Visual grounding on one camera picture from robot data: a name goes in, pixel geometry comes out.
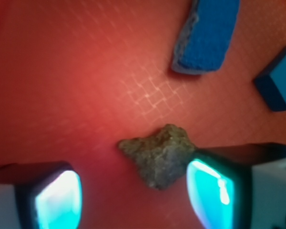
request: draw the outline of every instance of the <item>red floor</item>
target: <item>red floor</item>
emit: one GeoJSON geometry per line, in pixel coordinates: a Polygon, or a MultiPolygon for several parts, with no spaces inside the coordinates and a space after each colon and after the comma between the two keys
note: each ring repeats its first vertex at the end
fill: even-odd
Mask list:
{"type": "Polygon", "coordinates": [[[190,0],[0,0],[0,163],[67,160],[80,228],[201,228],[185,178],[149,189],[116,148],[166,123],[198,146],[286,144],[252,79],[286,45],[286,0],[242,0],[221,70],[170,70],[190,0]]]}

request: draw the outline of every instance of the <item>rock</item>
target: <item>rock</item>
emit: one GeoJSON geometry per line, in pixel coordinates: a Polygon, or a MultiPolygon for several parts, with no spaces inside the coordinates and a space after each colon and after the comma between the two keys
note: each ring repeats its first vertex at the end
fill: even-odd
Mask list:
{"type": "Polygon", "coordinates": [[[146,184],[160,190],[186,173],[196,149],[186,131],[173,124],[150,137],[122,140],[118,147],[135,162],[146,184]]]}

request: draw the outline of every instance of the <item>led light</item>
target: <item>led light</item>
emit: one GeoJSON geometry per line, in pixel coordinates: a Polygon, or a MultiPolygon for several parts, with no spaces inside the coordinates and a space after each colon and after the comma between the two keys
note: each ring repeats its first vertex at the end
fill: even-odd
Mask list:
{"type": "Polygon", "coordinates": [[[192,207],[205,228],[233,227],[233,181],[195,159],[187,168],[187,189],[192,207]]]}
{"type": "Polygon", "coordinates": [[[74,171],[64,171],[36,198],[40,229],[75,229],[82,211],[82,188],[74,171]]]}

